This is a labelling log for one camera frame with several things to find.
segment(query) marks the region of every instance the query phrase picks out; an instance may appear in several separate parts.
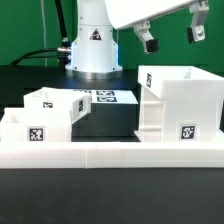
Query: open box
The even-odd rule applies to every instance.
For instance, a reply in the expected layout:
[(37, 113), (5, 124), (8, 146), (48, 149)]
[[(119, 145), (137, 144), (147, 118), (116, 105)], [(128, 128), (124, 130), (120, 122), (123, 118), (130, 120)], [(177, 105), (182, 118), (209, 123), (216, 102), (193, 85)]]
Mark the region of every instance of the open box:
[(210, 141), (219, 132), (224, 79), (191, 66), (140, 66), (141, 141)]
[(28, 109), (68, 109), (73, 124), (91, 112), (91, 96), (86, 92), (44, 87), (23, 98), (24, 107)]
[(1, 142), (71, 142), (69, 111), (5, 108)]

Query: cable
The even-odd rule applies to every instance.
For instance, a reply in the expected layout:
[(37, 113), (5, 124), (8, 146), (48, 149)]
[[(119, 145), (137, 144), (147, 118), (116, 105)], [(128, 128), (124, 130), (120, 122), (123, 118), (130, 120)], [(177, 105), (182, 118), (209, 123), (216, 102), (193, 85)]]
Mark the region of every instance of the cable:
[(16, 60), (14, 60), (14, 61), (12, 61), (11, 63), (10, 63), (10, 65), (17, 65), (20, 61), (22, 61), (23, 59), (25, 59), (25, 58), (28, 58), (29, 56), (31, 56), (31, 55), (35, 55), (35, 54), (41, 54), (41, 53), (47, 53), (47, 52), (58, 52), (58, 49), (56, 49), (56, 48), (47, 48), (47, 49), (42, 49), (42, 50), (37, 50), (37, 51), (32, 51), (32, 52), (29, 52), (29, 53), (27, 53), (27, 54), (24, 54), (23, 56), (21, 56), (20, 58), (18, 58), (18, 59), (16, 59)]
[(55, 6), (57, 9), (58, 21), (59, 21), (59, 26), (61, 31), (61, 38), (62, 38), (61, 44), (63, 47), (70, 47), (70, 41), (68, 40), (68, 35), (67, 35), (66, 27), (65, 27), (65, 20), (64, 20), (61, 0), (55, 0)]
[(42, 22), (43, 22), (43, 35), (44, 35), (44, 48), (47, 49), (47, 28), (46, 28), (46, 17), (44, 9), (44, 0), (41, 0), (41, 12), (42, 12)]
[(59, 56), (59, 55), (51, 55), (51, 56), (31, 56), (31, 57), (24, 57), (24, 58), (21, 58), (21, 60), (19, 62), (21, 62), (22, 60), (26, 60), (26, 59), (36, 59), (36, 58), (62, 58), (62, 59), (65, 59), (66, 56)]

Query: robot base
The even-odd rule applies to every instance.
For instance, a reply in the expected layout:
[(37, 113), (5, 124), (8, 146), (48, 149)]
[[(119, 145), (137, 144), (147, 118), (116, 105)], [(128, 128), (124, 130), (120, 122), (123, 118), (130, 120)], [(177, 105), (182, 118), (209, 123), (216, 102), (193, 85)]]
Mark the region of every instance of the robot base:
[(75, 70), (68, 70), (66, 69), (66, 75), (73, 76), (81, 79), (114, 79), (114, 78), (121, 78), (122, 71), (114, 71), (108, 73), (93, 73), (93, 72), (80, 72)]

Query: black table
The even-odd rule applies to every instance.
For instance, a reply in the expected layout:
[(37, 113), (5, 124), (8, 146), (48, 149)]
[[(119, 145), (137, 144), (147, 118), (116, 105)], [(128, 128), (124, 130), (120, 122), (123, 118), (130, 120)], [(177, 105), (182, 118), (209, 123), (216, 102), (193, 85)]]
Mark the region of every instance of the black table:
[[(24, 93), (42, 86), (126, 89), (139, 99), (136, 71), (126, 74), (119, 80), (88, 82), (68, 78), (58, 68), (2, 66), (1, 108), (23, 106)], [(135, 141), (131, 134), (121, 133), (126, 141)], [(121, 139), (85, 133), (75, 137)], [(4, 224), (222, 224), (223, 208), (223, 169), (0, 170), (0, 223)]]

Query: warning label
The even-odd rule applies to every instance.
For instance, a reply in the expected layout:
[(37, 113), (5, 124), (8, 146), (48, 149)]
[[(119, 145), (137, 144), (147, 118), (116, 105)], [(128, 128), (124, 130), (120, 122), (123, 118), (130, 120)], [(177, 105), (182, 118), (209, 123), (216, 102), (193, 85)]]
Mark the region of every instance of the warning label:
[(93, 32), (93, 34), (90, 37), (90, 40), (102, 40), (98, 29), (95, 29), (95, 31)]

